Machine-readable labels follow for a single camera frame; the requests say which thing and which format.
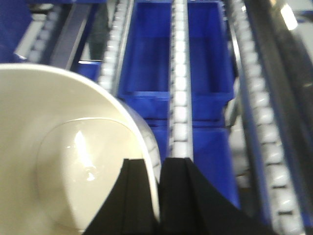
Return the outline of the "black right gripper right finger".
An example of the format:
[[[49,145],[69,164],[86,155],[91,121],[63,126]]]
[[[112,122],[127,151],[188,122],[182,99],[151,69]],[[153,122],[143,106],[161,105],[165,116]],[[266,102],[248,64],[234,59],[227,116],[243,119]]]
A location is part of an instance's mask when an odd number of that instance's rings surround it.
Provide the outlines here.
[[[160,179],[162,235],[273,235],[230,203],[189,158],[167,158]]]

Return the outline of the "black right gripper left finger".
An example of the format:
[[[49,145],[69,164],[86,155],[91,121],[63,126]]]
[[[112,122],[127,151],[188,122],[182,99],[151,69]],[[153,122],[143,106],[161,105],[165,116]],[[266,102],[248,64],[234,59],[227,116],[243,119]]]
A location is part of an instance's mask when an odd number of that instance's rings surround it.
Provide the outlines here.
[[[110,194],[85,235],[155,235],[150,185],[143,159],[125,159]]]

